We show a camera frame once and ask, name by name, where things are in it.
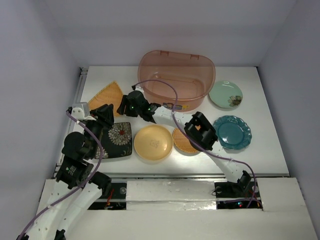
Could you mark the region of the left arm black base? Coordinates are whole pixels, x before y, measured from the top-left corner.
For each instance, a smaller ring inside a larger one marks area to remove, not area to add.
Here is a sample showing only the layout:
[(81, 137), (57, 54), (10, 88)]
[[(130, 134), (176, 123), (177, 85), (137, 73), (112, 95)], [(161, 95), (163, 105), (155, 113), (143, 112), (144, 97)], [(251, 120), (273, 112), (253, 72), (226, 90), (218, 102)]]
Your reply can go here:
[(108, 195), (101, 196), (88, 210), (126, 210), (127, 183), (114, 182)]

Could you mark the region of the round woven basket plate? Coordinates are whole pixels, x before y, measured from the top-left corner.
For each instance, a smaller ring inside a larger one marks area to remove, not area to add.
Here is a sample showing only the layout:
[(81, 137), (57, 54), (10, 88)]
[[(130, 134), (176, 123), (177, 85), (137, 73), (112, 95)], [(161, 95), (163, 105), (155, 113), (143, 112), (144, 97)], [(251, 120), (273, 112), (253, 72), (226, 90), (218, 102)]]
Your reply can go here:
[(182, 152), (188, 153), (188, 154), (195, 154), (198, 152), (189, 140), (182, 134), (182, 132), (175, 128), (172, 133), (172, 138), (175, 146)]

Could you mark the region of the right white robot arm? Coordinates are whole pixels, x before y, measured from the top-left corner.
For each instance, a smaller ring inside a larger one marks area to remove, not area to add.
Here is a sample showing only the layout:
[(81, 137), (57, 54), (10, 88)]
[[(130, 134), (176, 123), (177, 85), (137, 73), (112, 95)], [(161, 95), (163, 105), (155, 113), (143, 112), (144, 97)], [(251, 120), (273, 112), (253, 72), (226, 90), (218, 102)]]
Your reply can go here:
[(146, 122), (178, 128), (195, 149), (209, 156), (223, 172), (229, 192), (242, 196), (248, 191), (252, 178), (241, 164), (213, 153), (213, 145), (218, 141), (218, 136), (203, 113), (173, 112), (173, 109), (158, 103), (149, 103), (138, 90), (124, 95), (116, 112), (128, 117), (141, 117)]

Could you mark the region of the black square floral plate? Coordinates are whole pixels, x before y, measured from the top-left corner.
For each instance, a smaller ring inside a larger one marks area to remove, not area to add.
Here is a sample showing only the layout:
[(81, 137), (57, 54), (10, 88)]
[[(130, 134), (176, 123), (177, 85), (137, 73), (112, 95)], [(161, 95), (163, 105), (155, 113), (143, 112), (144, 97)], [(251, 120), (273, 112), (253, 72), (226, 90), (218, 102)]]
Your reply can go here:
[(100, 142), (103, 160), (130, 156), (133, 151), (131, 124), (118, 122), (111, 129), (104, 129)]

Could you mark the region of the yellow round plate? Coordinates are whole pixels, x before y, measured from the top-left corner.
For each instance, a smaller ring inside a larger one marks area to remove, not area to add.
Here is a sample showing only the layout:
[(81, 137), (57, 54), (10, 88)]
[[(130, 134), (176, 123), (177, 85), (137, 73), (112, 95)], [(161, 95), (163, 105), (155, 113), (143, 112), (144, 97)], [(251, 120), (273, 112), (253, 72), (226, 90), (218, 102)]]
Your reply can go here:
[(136, 153), (147, 161), (161, 161), (168, 157), (173, 149), (173, 137), (169, 130), (154, 124), (143, 127), (134, 137)]

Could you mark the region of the fan-shaped woven plate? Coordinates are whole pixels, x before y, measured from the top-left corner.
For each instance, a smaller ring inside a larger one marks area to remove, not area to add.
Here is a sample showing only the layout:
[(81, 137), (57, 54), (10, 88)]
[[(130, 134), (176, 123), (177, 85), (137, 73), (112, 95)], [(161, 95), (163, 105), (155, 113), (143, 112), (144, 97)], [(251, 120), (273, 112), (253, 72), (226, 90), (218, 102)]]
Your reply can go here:
[(88, 106), (90, 110), (97, 109), (104, 104), (113, 104), (113, 114), (115, 117), (119, 117), (117, 113), (121, 101), (123, 98), (123, 92), (116, 81), (111, 82), (109, 85), (100, 90), (89, 102)]

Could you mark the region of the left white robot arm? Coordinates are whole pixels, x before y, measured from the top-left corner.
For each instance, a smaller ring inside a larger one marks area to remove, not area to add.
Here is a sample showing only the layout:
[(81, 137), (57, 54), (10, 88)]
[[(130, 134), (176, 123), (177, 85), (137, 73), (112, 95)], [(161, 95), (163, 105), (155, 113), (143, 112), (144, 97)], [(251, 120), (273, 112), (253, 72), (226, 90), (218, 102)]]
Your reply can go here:
[(69, 107), (66, 115), (84, 132), (69, 133), (63, 143), (62, 164), (46, 206), (24, 228), (19, 240), (66, 240), (85, 211), (110, 194), (111, 178), (98, 171), (103, 159), (103, 131), (114, 124), (114, 106), (89, 110), (86, 102)]

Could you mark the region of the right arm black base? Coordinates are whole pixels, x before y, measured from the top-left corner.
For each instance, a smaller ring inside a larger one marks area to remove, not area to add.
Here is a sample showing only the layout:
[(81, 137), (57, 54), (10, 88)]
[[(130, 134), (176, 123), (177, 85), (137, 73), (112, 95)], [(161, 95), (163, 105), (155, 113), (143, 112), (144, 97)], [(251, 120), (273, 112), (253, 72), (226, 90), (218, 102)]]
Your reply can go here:
[(215, 182), (211, 195), (223, 200), (249, 201), (253, 196), (254, 182), (251, 181), (246, 189), (238, 188), (238, 185), (230, 182)]

